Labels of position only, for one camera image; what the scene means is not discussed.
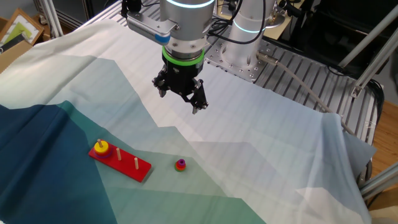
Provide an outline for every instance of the gray hose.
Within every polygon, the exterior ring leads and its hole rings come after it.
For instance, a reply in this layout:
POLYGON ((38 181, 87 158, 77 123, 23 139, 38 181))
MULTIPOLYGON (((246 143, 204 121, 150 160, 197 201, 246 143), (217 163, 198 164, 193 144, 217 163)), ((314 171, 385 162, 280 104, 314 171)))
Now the gray hose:
MULTIPOLYGON (((283 70, 285 70, 286 73, 288 73, 292 78, 294 78, 294 80, 298 81, 300 83, 300 85, 312 96, 316 99, 316 101, 322 106, 322 108, 328 112, 328 113, 334 113, 326 104, 324 104, 322 102, 321 99, 319 99, 319 97, 310 89, 310 87, 308 87, 299 77, 297 77, 295 75, 295 73, 293 73, 292 71, 290 71, 285 65, 283 65, 280 62, 276 62, 276 65, 278 65, 280 68, 283 68, 283 70)), ((341 125, 342 127, 351 135, 355 136, 354 132, 352 130, 350 130, 349 127, 347 127, 347 125, 343 122, 343 120, 341 120, 341 125)))

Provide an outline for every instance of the yellow ring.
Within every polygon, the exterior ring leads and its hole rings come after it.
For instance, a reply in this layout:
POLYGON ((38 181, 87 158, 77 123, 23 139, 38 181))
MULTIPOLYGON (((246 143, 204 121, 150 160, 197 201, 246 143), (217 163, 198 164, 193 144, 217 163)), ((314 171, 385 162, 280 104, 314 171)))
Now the yellow ring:
POLYGON ((109 149, 109 145, 106 141, 101 141, 101 143, 102 147, 100 147, 100 144, 98 142, 94 145, 94 150, 98 154, 104 154, 109 149))

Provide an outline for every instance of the picture frame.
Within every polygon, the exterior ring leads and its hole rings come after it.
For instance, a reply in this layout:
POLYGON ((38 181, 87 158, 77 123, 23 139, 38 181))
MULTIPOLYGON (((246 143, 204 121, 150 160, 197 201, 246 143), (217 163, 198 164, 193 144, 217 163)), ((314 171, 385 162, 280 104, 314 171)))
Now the picture frame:
POLYGON ((23 34, 26 41, 34 45, 43 32, 44 28, 42 26, 36 23, 22 9, 17 8, 0 33, 0 46, 19 34, 23 34))

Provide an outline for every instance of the small ring stack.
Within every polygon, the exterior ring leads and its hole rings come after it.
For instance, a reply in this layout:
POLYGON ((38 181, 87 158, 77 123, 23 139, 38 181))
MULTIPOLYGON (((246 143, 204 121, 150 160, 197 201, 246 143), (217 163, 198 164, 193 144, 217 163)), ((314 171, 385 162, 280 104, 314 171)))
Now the small ring stack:
POLYGON ((94 145, 94 154, 99 158, 107 158, 112 154, 112 150, 106 141, 101 141, 101 145, 99 142, 94 145))
POLYGON ((178 160, 178 161, 175 163, 175 170, 177 170, 177 171, 179 171, 179 172, 182 172, 182 171, 185 170, 186 166, 187 166, 187 165, 185 164, 185 160, 180 159, 180 160, 178 160))

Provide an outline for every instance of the purple ring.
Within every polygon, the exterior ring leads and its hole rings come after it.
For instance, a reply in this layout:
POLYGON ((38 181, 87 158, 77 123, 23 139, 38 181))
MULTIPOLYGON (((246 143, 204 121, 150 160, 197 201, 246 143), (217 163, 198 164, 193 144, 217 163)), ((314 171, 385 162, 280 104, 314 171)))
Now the purple ring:
POLYGON ((94 155, 95 155, 96 157, 104 159, 104 158, 108 158, 109 156, 111 156, 113 149, 111 149, 111 151, 109 152, 109 154, 106 155, 106 156, 99 156, 99 155, 95 152, 95 150, 93 150, 93 151, 94 151, 94 155))
POLYGON ((185 166, 185 160, 183 159, 178 160, 178 164, 180 164, 180 166, 185 166))

